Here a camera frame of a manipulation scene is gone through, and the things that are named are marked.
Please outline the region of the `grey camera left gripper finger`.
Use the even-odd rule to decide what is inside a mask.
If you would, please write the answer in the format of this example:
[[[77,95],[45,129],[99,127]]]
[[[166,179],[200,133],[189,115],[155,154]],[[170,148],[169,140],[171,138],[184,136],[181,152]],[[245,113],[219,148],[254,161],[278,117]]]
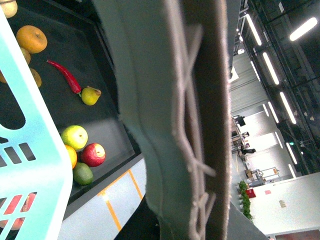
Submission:
[[[95,0],[120,118],[162,240],[225,240],[231,118],[224,0]]]

